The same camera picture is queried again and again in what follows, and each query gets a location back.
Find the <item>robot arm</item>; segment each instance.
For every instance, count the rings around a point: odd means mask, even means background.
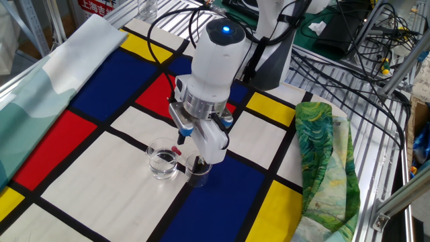
[[[225,128],[232,124],[226,109],[230,86],[243,60],[245,31],[227,19],[211,21],[202,32],[191,64],[191,75],[176,77],[169,113],[181,136],[191,136],[205,161],[224,160]]]
[[[301,1],[297,5],[295,0],[257,0],[260,16],[255,38],[273,37],[280,41],[266,46],[263,54],[257,57],[258,65],[253,67],[257,75],[251,79],[251,85],[258,83],[262,84],[261,89],[272,89],[285,79],[295,30],[290,31],[288,22],[278,22],[278,17],[302,14],[310,0]],[[289,33],[287,38],[278,38],[284,33]],[[192,137],[206,163],[224,160],[229,144],[225,129],[233,122],[226,103],[230,86],[250,45],[251,40],[245,38],[240,25],[228,19],[213,20],[202,32],[191,75],[176,77],[175,99],[178,102],[170,104],[169,113],[179,128],[178,144],[183,143],[185,137]]]

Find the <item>blue square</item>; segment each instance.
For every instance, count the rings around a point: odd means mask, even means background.
[[[104,121],[154,75],[156,67],[115,50],[72,100],[71,106]]]
[[[161,241],[234,241],[263,182],[257,170],[226,156],[195,188]]]
[[[237,83],[236,81],[233,82],[230,88],[230,100],[233,101],[235,104],[240,104],[245,97],[245,95],[248,92],[248,88],[244,87],[243,85]]]
[[[191,74],[191,61],[183,56],[176,58],[169,66],[176,75]]]

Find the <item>glass cup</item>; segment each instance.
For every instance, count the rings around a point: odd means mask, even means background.
[[[193,152],[185,160],[185,174],[188,176],[187,183],[193,188],[200,188],[206,184],[212,164],[207,164],[203,157]]]
[[[157,18],[157,0],[137,0],[138,16],[141,20],[154,20]]]
[[[158,138],[146,150],[149,169],[157,179],[169,179],[176,174],[177,159],[181,152],[173,139]]]

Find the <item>yellow square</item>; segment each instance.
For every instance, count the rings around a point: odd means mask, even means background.
[[[260,93],[254,93],[247,104],[247,108],[259,112],[264,116],[290,127],[296,111]]]
[[[273,181],[247,242],[290,241],[302,215],[302,195]]]
[[[5,187],[0,193],[0,221],[2,221],[12,210],[18,206],[24,199],[24,196],[13,190]]]
[[[121,47],[130,52],[133,52],[134,54],[140,55],[146,60],[155,61],[153,56],[149,52],[148,42],[142,38],[139,38],[138,36],[135,36],[134,34],[128,33],[127,40],[122,43]],[[156,46],[155,44],[151,44],[151,47],[160,63],[163,63],[172,55],[172,52],[159,46]]]

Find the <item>red marker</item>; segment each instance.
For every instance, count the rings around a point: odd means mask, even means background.
[[[177,147],[172,147],[172,151],[177,153],[178,155],[182,155],[182,152]]]

